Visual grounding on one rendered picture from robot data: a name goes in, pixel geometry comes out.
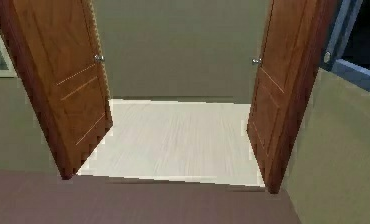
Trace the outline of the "brown wooden room door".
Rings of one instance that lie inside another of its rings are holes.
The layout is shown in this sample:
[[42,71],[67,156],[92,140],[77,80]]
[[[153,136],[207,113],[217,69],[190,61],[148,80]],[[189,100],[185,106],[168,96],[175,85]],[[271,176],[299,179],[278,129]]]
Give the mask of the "brown wooden room door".
[[247,134],[267,191],[279,192],[339,0],[270,0]]
[[0,34],[69,179],[113,126],[93,0],[0,0]]

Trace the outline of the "blue framed window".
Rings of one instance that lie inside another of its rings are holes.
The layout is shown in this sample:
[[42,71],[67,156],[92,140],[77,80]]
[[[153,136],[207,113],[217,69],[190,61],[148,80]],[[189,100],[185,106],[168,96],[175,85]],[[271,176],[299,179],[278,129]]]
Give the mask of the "blue framed window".
[[320,67],[370,93],[370,0],[339,0]]

